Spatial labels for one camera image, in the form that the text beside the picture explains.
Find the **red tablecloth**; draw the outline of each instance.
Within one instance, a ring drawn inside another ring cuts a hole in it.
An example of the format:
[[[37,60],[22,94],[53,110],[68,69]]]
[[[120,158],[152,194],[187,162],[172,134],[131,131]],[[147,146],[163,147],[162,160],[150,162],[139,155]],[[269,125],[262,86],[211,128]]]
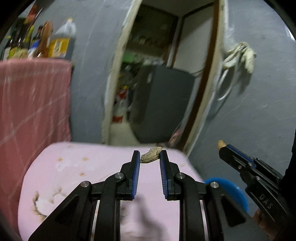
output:
[[[16,232],[28,168],[48,145],[71,139],[70,79],[68,61],[0,62],[0,209]]]

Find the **silver bolt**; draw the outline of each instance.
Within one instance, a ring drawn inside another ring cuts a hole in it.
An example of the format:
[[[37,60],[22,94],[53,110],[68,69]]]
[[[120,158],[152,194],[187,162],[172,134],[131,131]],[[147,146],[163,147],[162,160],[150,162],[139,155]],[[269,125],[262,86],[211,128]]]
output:
[[[217,187],[219,187],[219,184],[217,183],[217,182],[211,182],[211,187],[212,188],[217,188]]]
[[[124,177],[124,174],[121,173],[121,172],[118,172],[118,173],[115,174],[115,178],[117,178],[117,179],[121,179],[123,177]]]
[[[82,183],[80,183],[80,186],[82,186],[83,188],[86,188],[89,185],[89,181],[83,181]]]
[[[179,179],[183,179],[185,177],[185,174],[182,173],[182,172],[179,172],[176,174],[176,177],[179,178]]]

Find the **large plastic bottle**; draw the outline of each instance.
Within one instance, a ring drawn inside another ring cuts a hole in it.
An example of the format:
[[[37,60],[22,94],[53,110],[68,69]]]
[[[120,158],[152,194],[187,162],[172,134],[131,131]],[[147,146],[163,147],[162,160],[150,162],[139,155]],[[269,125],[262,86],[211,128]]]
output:
[[[71,60],[76,40],[76,25],[73,19],[59,28],[50,41],[48,57]]]

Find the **pink table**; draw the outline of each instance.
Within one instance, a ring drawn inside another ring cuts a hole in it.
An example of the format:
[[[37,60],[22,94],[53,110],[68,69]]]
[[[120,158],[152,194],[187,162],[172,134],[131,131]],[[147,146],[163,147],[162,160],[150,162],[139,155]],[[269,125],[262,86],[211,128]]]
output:
[[[141,154],[149,147],[111,147],[106,145],[59,142],[51,144],[36,158],[22,184],[18,209],[21,238],[28,240],[49,215],[82,181],[104,181],[131,160],[134,150]],[[180,171],[202,182],[187,157],[167,149],[171,162]],[[171,240],[179,236],[179,202],[166,201],[163,195],[159,161],[141,164],[136,198],[121,203],[121,240]]]

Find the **blue bucket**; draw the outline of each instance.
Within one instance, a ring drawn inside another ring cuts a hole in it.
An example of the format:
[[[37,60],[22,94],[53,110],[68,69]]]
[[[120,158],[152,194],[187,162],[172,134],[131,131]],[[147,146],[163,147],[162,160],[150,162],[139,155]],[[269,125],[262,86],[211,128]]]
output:
[[[221,185],[246,212],[249,211],[247,198],[238,185],[228,181],[227,179],[218,177],[213,177],[205,181],[206,184],[211,182],[219,183],[219,185]]]

